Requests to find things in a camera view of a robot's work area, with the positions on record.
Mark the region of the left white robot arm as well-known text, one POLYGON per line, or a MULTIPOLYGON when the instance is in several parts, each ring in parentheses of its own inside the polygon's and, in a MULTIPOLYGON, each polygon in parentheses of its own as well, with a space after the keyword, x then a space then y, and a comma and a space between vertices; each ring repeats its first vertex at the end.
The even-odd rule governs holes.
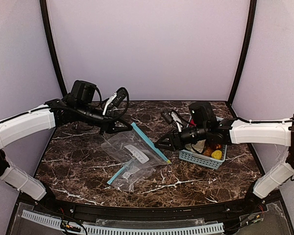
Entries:
POLYGON ((6 157, 5 147, 35 133, 73 122, 96 126, 101 135, 132 130, 132 126, 123 120, 129 106, 127 89, 121 87, 93 106, 93 97, 99 93, 95 84, 77 80, 62 99, 47 101, 32 110, 0 120, 0 180, 36 201, 53 197, 47 186, 6 157))

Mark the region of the white cauliflower toy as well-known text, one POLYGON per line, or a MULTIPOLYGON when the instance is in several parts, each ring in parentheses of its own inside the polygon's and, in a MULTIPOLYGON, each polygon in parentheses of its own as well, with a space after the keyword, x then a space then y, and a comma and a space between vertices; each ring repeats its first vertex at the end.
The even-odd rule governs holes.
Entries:
POLYGON ((197 154, 202 154, 205 151, 205 144, 187 144, 185 149, 197 154))

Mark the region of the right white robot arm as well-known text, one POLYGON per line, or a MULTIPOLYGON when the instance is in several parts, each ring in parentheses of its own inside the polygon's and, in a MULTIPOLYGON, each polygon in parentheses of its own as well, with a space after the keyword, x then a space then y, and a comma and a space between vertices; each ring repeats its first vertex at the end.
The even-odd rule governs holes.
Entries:
POLYGON ((192 103, 189 111, 194 123, 188 127, 183 127, 174 110, 162 112, 166 122, 175 122, 177 128, 161 137, 155 143, 157 148, 182 150, 185 145, 201 140, 221 145, 261 143, 288 147, 287 157, 254 183, 252 194, 259 199, 267 197, 294 176, 294 115, 282 120, 245 120, 241 117, 217 120, 210 102, 206 101, 192 103))

